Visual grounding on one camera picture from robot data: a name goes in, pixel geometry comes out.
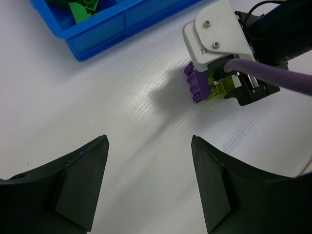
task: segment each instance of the green lego brick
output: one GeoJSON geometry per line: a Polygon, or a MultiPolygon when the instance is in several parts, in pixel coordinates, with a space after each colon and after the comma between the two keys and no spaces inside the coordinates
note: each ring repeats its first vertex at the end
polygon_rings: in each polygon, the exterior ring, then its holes
{"type": "Polygon", "coordinates": [[[220,80],[218,84],[214,84],[214,79],[209,70],[207,71],[207,74],[208,74],[208,84],[211,86],[211,94],[207,98],[207,100],[213,99],[217,96],[224,96],[228,94],[230,91],[235,89],[232,77],[227,77],[225,79],[220,80]]]}
{"type": "Polygon", "coordinates": [[[80,23],[92,16],[90,13],[87,13],[86,9],[79,3],[70,2],[69,7],[74,15],[76,23],[80,23]]]}
{"type": "Polygon", "coordinates": [[[88,13],[94,14],[98,6],[98,0],[46,0],[47,3],[64,8],[70,9],[69,3],[78,3],[83,6],[88,13]]]}
{"type": "Polygon", "coordinates": [[[76,3],[79,3],[84,8],[86,8],[88,13],[94,14],[98,6],[98,0],[76,0],[76,3]]]}

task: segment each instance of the white table surface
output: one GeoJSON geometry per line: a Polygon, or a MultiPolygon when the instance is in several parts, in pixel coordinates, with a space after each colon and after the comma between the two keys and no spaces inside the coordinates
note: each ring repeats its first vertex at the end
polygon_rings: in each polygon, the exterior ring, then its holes
{"type": "MultiPolygon", "coordinates": [[[[311,97],[282,90],[245,107],[235,99],[192,102],[182,27],[208,2],[81,63],[29,1],[2,1],[0,177],[106,134],[92,233],[206,234],[192,135],[260,169],[296,176],[312,152],[311,97]]],[[[231,2],[248,11],[258,1],[231,2]]],[[[311,58],[306,53],[289,67],[312,74],[311,58]]]]}

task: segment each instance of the screw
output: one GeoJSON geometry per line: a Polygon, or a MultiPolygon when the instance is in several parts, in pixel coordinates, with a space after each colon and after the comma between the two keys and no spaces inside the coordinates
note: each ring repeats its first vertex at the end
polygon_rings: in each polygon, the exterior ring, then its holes
{"type": "Polygon", "coordinates": [[[214,48],[219,48],[220,47],[220,42],[219,41],[215,41],[214,42],[214,48]]]}
{"type": "Polygon", "coordinates": [[[204,26],[205,26],[206,28],[208,28],[210,25],[211,25],[211,23],[210,23],[209,20],[206,20],[206,21],[204,22],[204,26]]]}

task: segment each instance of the purple cable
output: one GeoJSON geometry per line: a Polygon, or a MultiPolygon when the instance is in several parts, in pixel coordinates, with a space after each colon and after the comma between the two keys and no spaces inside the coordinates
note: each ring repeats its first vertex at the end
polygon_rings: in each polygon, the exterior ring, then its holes
{"type": "Polygon", "coordinates": [[[225,72],[240,71],[264,82],[312,96],[312,76],[285,71],[263,63],[234,58],[224,66],[225,72]]]}

